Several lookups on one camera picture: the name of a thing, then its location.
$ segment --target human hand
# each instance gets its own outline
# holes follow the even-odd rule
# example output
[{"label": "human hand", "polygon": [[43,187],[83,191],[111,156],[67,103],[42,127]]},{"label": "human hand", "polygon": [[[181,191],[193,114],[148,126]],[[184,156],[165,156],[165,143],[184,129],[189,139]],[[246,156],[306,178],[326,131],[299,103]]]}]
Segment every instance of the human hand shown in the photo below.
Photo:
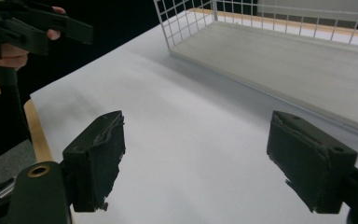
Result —
[{"label": "human hand", "polygon": [[[58,13],[65,14],[65,10],[61,7],[53,7],[53,9]],[[50,40],[56,40],[60,38],[61,33],[59,31],[48,30],[47,36]],[[27,50],[17,48],[10,44],[2,44],[1,50],[2,58],[0,59],[0,66],[12,67],[19,70],[27,64],[29,53]]]}]

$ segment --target black device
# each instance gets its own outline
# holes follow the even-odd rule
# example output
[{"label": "black device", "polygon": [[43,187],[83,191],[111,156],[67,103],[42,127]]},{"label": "black device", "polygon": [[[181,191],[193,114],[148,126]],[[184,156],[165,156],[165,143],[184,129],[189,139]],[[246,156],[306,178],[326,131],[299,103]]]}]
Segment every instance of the black device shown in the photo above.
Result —
[{"label": "black device", "polygon": [[[62,35],[84,44],[92,43],[91,25],[56,12],[51,6],[30,0],[0,0],[0,59],[1,45],[5,43],[33,54],[48,55],[48,29],[60,31]],[[7,99],[7,106],[11,106],[15,112],[15,125],[23,136],[31,140],[22,109],[15,68],[0,66],[0,90],[1,97]]]},{"label": "black device", "polygon": [[[4,43],[48,55],[47,29],[61,31],[85,44],[92,42],[92,26],[55,12],[52,7],[27,0],[0,0],[0,58]],[[0,67],[0,88],[2,94],[13,96],[21,117],[14,68]],[[104,200],[112,190],[125,153],[123,121],[121,111],[105,114],[68,146],[61,164],[42,162],[22,171],[13,195],[0,199],[0,217],[8,211],[9,223],[60,224],[72,222],[70,204],[77,212],[106,210]]]},{"label": "black device", "polygon": [[337,214],[346,203],[347,223],[358,224],[355,150],[298,116],[274,111],[267,154],[311,212]]},{"label": "black device", "polygon": [[107,209],[125,154],[121,111],[98,117],[64,151],[63,161],[40,162],[19,173],[13,194],[0,199],[0,217],[10,224],[72,223],[76,212]]}]

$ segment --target white surface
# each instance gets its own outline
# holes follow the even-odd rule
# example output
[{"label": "white surface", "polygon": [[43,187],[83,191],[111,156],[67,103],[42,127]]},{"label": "white surface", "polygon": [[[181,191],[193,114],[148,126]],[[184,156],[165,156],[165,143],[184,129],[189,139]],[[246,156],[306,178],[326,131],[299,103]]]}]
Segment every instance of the white surface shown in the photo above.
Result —
[{"label": "white surface", "polygon": [[122,110],[127,154],[107,212],[76,223],[345,223],[311,214],[266,154],[272,110],[358,150],[358,136],[170,56],[161,27],[32,94],[56,161],[95,118]]},{"label": "white surface", "polygon": [[358,46],[214,22],[171,50],[358,129]]},{"label": "white surface", "polygon": [[358,0],[259,0],[259,5],[266,6],[277,6],[277,7],[295,7],[309,10],[298,10],[298,9],[283,9],[274,7],[258,7],[258,12],[277,13],[283,15],[294,15],[294,16],[306,16],[313,18],[325,18],[333,20],[343,21],[358,21],[358,14],[333,14],[322,12],[336,11],[336,12],[353,12],[358,13]]}]

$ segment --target white tabletop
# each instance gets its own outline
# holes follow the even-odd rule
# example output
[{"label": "white tabletop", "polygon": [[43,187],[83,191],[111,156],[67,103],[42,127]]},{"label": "white tabletop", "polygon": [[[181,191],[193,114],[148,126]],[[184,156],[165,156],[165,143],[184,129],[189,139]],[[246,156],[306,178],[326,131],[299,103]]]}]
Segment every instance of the white tabletop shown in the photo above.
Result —
[{"label": "white tabletop", "polygon": [[169,54],[158,26],[32,94],[52,155],[101,114],[122,110],[127,154],[107,212],[76,223],[345,223],[312,214],[266,154],[273,110],[358,151],[335,123]]}]

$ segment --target white wire rack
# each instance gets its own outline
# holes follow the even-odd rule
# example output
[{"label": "white wire rack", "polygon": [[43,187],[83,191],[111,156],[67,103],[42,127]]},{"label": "white wire rack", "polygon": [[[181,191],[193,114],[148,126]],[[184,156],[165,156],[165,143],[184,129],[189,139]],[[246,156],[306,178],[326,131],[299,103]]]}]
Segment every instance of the white wire rack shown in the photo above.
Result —
[{"label": "white wire rack", "polygon": [[358,8],[154,1],[172,55],[358,130]]},{"label": "white wire rack", "polygon": [[270,0],[274,5],[257,0],[154,2],[168,48],[214,21],[358,45],[358,11],[288,7],[279,0]]}]

